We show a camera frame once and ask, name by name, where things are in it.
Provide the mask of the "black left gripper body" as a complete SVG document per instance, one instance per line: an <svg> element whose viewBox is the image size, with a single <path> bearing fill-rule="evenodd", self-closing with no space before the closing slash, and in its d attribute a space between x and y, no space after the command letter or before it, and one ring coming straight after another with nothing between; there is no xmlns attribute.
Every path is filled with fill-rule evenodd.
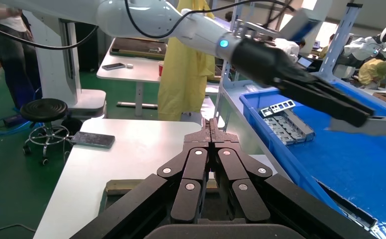
<svg viewBox="0 0 386 239"><path fill-rule="evenodd" d="M238 72L260 85L286 87L287 84L309 84L316 77L296 66L281 49L241 39L233 50L231 64Z"/></svg>

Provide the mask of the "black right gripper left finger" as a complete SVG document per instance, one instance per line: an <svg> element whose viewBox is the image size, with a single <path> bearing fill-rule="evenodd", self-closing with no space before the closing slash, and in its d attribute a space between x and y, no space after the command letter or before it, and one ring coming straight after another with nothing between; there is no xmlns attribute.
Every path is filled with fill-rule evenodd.
<svg viewBox="0 0 386 239"><path fill-rule="evenodd" d="M157 239L162 227L193 224L206 191L210 122L185 135L181 153L76 232L74 239Z"/></svg>

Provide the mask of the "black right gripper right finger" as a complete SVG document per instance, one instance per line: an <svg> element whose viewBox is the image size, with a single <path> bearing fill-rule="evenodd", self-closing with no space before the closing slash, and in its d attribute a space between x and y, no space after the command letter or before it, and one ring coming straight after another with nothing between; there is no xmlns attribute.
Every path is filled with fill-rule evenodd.
<svg viewBox="0 0 386 239"><path fill-rule="evenodd" d="M228 208L277 239L370 239L372 234L242 151L236 135L212 120L212 169Z"/></svg>

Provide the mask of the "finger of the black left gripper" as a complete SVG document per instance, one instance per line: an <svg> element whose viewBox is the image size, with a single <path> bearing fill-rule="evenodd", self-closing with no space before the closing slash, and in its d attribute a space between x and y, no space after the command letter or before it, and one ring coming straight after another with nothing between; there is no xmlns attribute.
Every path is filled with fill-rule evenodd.
<svg viewBox="0 0 386 239"><path fill-rule="evenodd" d="M284 97L355 127L363 126L371 117L371 108L321 79L311 82L279 80L274 86Z"/></svg>
<svg viewBox="0 0 386 239"><path fill-rule="evenodd" d="M311 107L332 117L371 117L374 110L349 97L325 80L313 76Z"/></svg>

